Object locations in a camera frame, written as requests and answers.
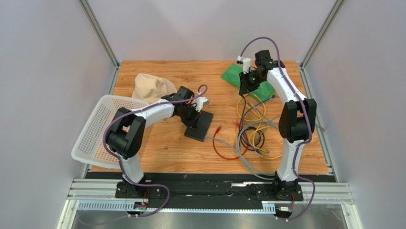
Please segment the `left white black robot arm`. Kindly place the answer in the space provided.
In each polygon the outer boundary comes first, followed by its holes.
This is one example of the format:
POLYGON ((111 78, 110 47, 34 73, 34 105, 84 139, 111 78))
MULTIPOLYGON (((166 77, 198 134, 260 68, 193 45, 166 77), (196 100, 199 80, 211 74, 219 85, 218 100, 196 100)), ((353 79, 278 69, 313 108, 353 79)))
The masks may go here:
POLYGON ((190 129, 198 128, 199 117, 210 100, 205 91, 197 93, 186 87, 162 96, 158 101, 135 110, 121 107, 112 122, 106 127, 102 142, 105 150, 118 159, 123 183, 127 189, 142 195, 149 185, 142 184, 144 172, 140 168, 138 151, 142 146, 145 129, 163 119, 178 116, 190 129))

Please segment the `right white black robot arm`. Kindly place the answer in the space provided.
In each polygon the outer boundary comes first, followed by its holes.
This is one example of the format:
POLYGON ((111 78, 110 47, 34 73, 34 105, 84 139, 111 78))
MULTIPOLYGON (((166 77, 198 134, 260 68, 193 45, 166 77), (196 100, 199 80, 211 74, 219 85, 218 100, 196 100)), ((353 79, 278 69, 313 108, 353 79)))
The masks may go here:
POLYGON ((268 50, 257 52, 255 61, 240 55, 237 63, 243 67, 239 74, 240 95, 253 92, 261 83, 268 82, 284 104, 278 123, 284 145, 281 163, 272 182, 272 194, 277 199, 285 199, 298 190, 297 169, 304 145, 311 141, 315 130, 317 103, 299 91, 282 62, 274 61, 268 50))

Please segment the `black network switch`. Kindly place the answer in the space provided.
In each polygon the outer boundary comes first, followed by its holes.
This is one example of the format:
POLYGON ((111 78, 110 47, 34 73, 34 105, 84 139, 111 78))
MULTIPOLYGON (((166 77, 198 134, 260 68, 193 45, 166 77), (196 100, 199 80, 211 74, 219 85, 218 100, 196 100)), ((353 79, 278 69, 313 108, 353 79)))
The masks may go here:
POLYGON ((197 140, 199 142, 204 142, 212 119, 212 113, 201 111, 197 118, 197 128, 193 129, 191 127, 188 127, 184 132, 184 136, 193 140, 197 140))

